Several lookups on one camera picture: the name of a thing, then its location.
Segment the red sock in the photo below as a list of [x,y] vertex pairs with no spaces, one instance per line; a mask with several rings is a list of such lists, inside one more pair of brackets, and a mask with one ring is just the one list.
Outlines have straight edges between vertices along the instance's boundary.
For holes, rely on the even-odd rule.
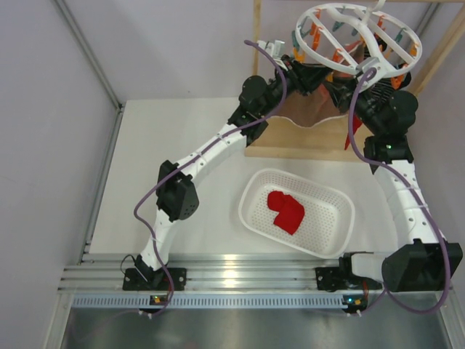
[[293,196],[274,190],[267,196],[267,206],[278,213],[274,225],[291,236],[297,232],[304,219],[305,208]]
[[349,133],[347,133],[345,144],[344,144],[345,151],[347,151],[349,147],[352,147],[352,144],[355,142],[355,135],[362,125],[363,125],[363,122],[360,120],[360,118],[355,113],[352,118],[352,136],[350,136]]

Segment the black striped sock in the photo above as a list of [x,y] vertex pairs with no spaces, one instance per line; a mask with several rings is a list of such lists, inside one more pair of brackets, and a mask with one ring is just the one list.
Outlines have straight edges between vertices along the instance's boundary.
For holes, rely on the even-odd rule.
[[401,81],[399,83],[399,87],[397,89],[403,89],[405,87],[407,87],[410,82],[411,82],[411,79],[412,79],[412,76],[411,76],[411,72],[407,72],[406,74],[402,75],[400,77]]
[[370,88],[371,99],[378,105],[383,105],[393,94],[395,88],[391,79],[381,79]]

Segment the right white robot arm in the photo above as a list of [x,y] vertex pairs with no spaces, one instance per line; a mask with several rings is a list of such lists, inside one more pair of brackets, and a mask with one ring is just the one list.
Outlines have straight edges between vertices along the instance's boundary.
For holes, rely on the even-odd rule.
[[367,278],[389,292],[448,290],[463,251],[459,244],[446,241],[416,181],[407,132],[416,120],[417,98],[403,89],[371,88],[355,95],[354,79],[336,79],[324,86],[340,111],[372,133],[363,149],[354,152],[369,164],[383,191],[399,243],[394,252],[344,254],[340,282],[353,289]]

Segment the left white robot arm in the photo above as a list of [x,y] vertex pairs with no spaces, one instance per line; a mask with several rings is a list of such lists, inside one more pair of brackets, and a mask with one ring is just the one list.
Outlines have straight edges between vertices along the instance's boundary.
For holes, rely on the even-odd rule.
[[273,79],[250,76],[243,82],[238,107],[206,144],[179,161],[160,165],[158,182],[148,192],[156,196],[155,222],[150,224],[135,214],[149,229],[150,238],[133,259],[133,267],[124,272],[125,291],[181,289],[174,277],[185,275],[185,270],[167,267],[169,251],[178,223],[199,207],[197,187],[222,162],[257,140],[267,128],[267,118],[278,112],[289,95],[314,92],[330,72],[323,65],[283,56],[275,65]]

